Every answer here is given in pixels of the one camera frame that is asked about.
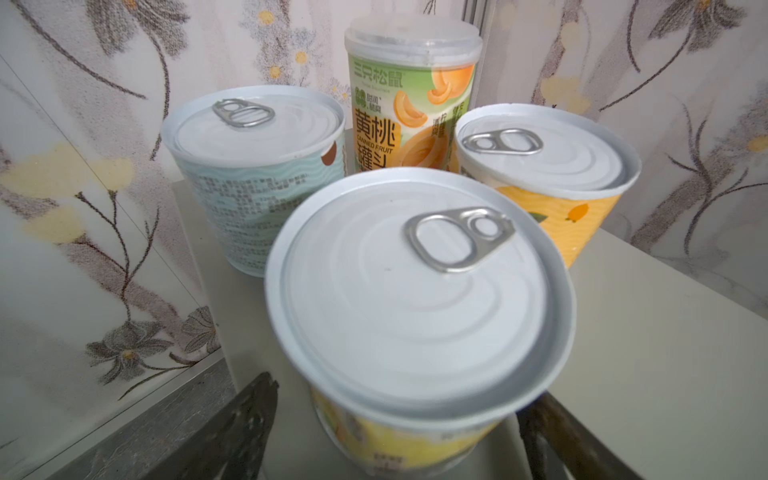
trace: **green can label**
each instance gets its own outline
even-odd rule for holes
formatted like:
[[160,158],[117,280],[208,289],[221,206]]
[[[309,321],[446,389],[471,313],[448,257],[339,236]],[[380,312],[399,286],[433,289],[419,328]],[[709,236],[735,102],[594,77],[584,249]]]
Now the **green can label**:
[[475,66],[407,68],[349,56],[355,159],[361,170],[445,169]]

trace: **white can lid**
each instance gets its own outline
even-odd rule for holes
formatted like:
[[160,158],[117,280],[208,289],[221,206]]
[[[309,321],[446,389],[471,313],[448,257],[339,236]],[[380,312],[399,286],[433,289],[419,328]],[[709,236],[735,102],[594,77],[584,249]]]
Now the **white can lid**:
[[622,194],[640,174],[625,142],[587,118],[529,104],[497,104],[458,122],[462,153],[499,180],[573,200]]
[[[466,271],[443,271],[439,264],[465,258],[472,240],[457,223],[415,227],[412,219],[434,212],[460,219],[485,258]],[[511,236],[490,242],[489,253],[472,224]],[[563,361],[570,349],[569,340],[541,344],[553,328],[572,334],[572,287],[556,252],[529,214],[478,182],[431,169],[382,169],[340,180],[294,212],[267,263],[267,304],[297,368],[341,405],[371,419],[391,409],[400,417],[454,418],[467,399],[498,391],[524,363],[542,378],[559,371],[558,362],[530,367],[535,346],[535,355]],[[535,396],[548,383],[535,385],[520,382],[505,400]]]
[[480,59],[482,39],[474,25],[419,14],[368,15],[352,20],[346,50],[357,57],[409,67],[462,67]]
[[262,167],[325,150],[344,113],[332,98],[304,88],[234,88],[175,110],[163,126],[174,154],[215,167]]

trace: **floral wallpaper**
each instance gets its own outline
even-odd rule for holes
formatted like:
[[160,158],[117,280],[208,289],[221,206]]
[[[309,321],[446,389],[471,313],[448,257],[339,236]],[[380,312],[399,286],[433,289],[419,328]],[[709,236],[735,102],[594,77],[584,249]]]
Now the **floral wallpaper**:
[[488,7],[476,104],[547,105],[626,138],[643,173],[603,228],[768,318],[768,3]]
[[168,111],[248,84],[349,107],[352,18],[463,9],[0,0],[1,477],[34,471],[219,348],[170,190]]

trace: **pull tab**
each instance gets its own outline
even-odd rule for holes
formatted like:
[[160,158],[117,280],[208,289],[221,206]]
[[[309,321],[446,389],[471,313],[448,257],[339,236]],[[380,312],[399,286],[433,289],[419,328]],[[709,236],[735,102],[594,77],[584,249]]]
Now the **pull tab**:
[[[492,235],[484,233],[477,227],[478,220],[492,221],[498,231]],[[464,259],[456,263],[444,263],[437,260],[424,247],[419,240],[418,230],[425,222],[430,220],[446,220],[453,223],[472,241],[472,251]],[[457,210],[445,210],[431,214],[416,215],[406,222],[406,237],[411,246],[424,262],[441,273],[461,273],[475,268],[482,259],[493,253],[505,241],[515,233],[512,221],[504,214],[487,207],[460,208]]]
[[[502,138],[503,134],[520,134],[531,143],[531,146],[527,150],[518,150],[517,148],[511,148]],[[491,142],[490,147],[482,147],[480,140],[486,139]],[[505,128],[503,130],[486,131],[480,134],[468,135],[462,139],[462,144],[469,150],[477,152],[479,154],[512,154],[512,155],[533,155],[537,154],[544,148],[544,141],[530,130],[524,128]]]
[[[227,108],[228,105],[236,105],[237,108]],[[266,105],[255,104],[242,98],[226,98],[219,100],[211,107],[216,115],[229,125],[238,128],[255,127],[275,118],[275,111]],[[265,111],[266,115],[252,121],[237,121],[235,115],[245,114],[248,111]]]

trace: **light blue can label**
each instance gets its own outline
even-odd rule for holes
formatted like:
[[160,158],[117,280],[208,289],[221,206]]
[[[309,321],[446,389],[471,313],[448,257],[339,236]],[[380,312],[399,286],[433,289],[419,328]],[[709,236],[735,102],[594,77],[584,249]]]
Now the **light blue can label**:
[[317,155],[266,167],[225,168],[176,159],[197,202],[238,270],[263,276],[272,243],[307,197],[344,177],[343,134]]

